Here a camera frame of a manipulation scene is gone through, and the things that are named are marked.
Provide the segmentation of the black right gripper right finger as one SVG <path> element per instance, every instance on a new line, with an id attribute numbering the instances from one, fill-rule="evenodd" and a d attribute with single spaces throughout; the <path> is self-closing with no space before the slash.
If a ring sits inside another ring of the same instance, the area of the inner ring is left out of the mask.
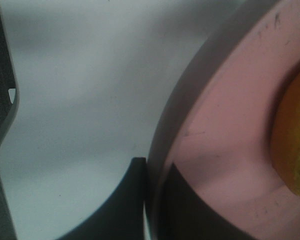
<path id="1" fill-rule="evenodd" d="M 107 201 L 63 240 L 143 240 L 146 159 L 135 157 Z M 243 240 L 245 233 L 213 211 L 173 166 L 160 203 L 160 240 Z"/>

